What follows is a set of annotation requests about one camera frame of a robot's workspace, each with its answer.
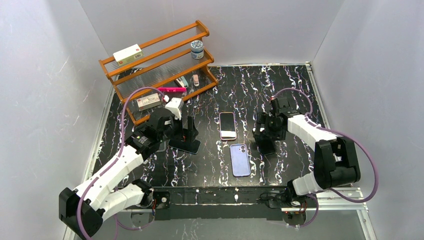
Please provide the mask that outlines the dark purple-edged smartphone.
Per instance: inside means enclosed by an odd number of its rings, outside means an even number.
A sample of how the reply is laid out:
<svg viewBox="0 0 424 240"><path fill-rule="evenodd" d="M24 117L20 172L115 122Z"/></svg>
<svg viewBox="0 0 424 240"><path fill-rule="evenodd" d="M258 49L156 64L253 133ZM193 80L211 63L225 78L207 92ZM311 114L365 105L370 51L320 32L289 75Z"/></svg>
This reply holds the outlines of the dark purple-edged smartphone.
<svg viewBox="0 0 424 240"><path fill-rule="evenodd" d="M221 112L219 114L219 124L221 132L235 132L235 116L233 112Z"/></svg>

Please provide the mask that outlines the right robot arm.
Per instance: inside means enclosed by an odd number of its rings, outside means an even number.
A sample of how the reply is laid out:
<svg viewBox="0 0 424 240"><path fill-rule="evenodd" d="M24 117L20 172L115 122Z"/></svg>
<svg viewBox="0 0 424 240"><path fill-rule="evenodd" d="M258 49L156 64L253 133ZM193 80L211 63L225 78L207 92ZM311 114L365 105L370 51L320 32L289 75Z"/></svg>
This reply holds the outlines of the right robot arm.
<svg viewBox="0 0 424 240"><path fill-rule="evenodd" d="M252 130L259 152L264 156L274 154L275 142L285 140L287 133L297 136L314 151L313 171L288 181L285 190L273 194L273 198L290 204L305 199L308 194L360 180L360 166L352 140L320 129L301 112L292 109L287 101L280 104L273 98L270 106L269 112L256 115Z"/></svg>

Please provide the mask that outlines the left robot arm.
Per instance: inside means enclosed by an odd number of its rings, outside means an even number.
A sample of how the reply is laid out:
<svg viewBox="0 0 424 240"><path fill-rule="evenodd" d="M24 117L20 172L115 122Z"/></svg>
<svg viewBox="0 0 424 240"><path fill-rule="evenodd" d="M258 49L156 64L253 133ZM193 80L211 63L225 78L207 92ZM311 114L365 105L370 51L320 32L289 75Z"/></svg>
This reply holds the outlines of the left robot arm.
<svg viewBox="0 0 424 240"><path fill-rule="evenodd" d="M195 118L187 116L183 126L181 113L169 107L155 109L149 119L136 126L122 141L119 151L92 177L74 189L64 188L58 196L59 219L83 240L90 240L103 222L135 205L153 202L153 187L137 179L120 190L121 180L158 151L165 141L199 147Z"/></svg>

